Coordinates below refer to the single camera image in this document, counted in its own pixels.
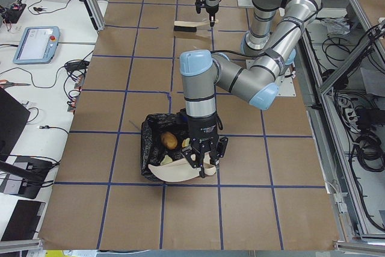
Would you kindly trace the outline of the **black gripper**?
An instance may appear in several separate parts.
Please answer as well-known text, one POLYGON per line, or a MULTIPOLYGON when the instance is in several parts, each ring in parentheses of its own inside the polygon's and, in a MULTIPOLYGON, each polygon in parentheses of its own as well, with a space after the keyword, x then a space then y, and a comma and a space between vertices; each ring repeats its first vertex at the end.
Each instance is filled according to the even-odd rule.
POLYGON ((205 178, 204 157, 208 153, 210 164, 218 166, 220 158, 226 153, 227 137, 220 137, 218 130, 223 124, 218 114, 207 117, 191 117, 186 115, 190 145, 183 150, 183 156, 201 178, 205 178))
POLYGON ((208 0, 196 0, 195 1, 196 13, 200 14, 202 9, 205 9, 209 14, 209 24, 213 26, 217 22, 216 13, 219 11, 219 5, 209 4, 208 0))

